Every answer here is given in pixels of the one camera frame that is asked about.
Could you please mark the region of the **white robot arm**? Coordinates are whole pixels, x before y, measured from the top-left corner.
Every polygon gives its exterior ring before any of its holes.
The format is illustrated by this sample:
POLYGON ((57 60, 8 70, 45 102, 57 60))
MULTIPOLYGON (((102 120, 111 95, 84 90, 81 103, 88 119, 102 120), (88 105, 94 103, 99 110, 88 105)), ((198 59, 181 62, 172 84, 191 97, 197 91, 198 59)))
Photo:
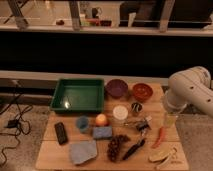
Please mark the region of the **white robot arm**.
POLYGON ((162 97, 165 128, 175 124, 178 114, 183 112, 188 104, 213 117, 211 74, 205 67, 196 66, 172 74, 168 79, 168 86, 169 89, 162 97))

